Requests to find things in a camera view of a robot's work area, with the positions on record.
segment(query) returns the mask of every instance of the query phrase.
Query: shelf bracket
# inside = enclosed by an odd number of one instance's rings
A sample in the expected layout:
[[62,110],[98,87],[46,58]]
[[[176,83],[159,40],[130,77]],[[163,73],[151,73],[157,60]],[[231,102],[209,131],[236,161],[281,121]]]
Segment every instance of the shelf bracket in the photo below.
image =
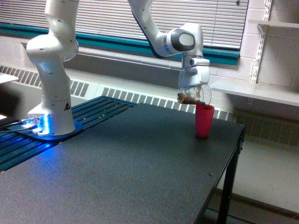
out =
[[268,25],[258,24],[258,28],[260,29],[260,31],[261,31],[261,33],[262,33],[263,35],[266,34],[266,32],[267,32],[267,27],[268,27]]
[[[269,21],[272,0],[264,0],[264,5],[265,5],[266,9],[265,9],[265,15],[264,15],[263,20]],[[261,38],[260,38],[260,43],[258,45],[256,59],[252,63],[252,66],[251,66],[250,77],[251,77],[252,83],[257,83],[257,77],[258,77],[258,72],[259,72],[260,64],[261,64],[261,60],[262,60],[263,46],[264,46],[264,42],[265,42],[265,38],[266,38],[267,27],[268,27],[268,25],[258,24],[258,28],[261,31]]]

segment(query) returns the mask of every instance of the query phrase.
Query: brown object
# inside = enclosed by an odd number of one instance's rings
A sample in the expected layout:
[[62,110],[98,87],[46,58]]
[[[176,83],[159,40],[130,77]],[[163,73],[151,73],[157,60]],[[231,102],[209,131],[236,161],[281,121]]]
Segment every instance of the brown object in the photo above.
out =
[[195,98],[183,93],[178,93],[178,102],[181,104],[206,105],[205,102],[196,100]]

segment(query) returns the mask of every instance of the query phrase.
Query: plastic cup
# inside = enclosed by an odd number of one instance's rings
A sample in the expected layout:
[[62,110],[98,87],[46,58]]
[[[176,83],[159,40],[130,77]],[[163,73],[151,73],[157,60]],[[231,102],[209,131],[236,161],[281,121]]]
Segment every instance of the plastic cup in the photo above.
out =
[[195,128],[198,137],[206,138],[208,136],[213,121],[214,109],[211,105],[196,105]]

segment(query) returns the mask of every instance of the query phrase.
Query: window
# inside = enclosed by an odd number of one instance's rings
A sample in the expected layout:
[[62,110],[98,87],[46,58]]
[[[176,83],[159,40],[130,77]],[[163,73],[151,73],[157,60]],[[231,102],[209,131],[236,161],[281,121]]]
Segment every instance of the window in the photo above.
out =
[[[0,0],[0,22],[47,28],[46,0]],[[151,13],[161,31],[186,22],[202,26],[204,45],[240,49],[248,0],[155,0]],[[78,32],[146,40],[126,0],[80,0]]]

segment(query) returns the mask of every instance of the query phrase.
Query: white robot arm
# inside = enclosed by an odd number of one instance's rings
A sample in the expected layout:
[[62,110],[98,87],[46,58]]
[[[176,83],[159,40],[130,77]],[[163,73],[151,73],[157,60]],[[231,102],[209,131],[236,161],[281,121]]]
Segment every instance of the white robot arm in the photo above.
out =
[[[128,0],[133,15],[159,58],[182,54],[179,88],[189,88],[209,81],[209,61],[203,59],[202,31],[187,23],[167,33],[159,31],[150,16],[153,0]],[[45,16],[49,33],[31,39],[27,54],[36,65],[42,82],[42,102],[28,115],[43,117],[42,125],[32,131],[40,136],[65,135],[75,130],[71,111],[70,79],[63,61],[78,52],[75,22],[79,0],[47,0]]]
[[209,82],[210,61],[203,59],[203,35],[200,25],[186,23],[167,33],[159,31],[150,15],[153,0],[128,0],[133,16],[158,58],[182,54],[179,88],[197,87]]
[[45,16],[49,34],[31,39],[27,55],[36,65],[42,83],[42,102],[28,116],[43,117],[32,131],[40,136],[64,135],[75,130],[71,111],[70,78],[63,61],[78,52],[75,21],[79,0],[47,0]]

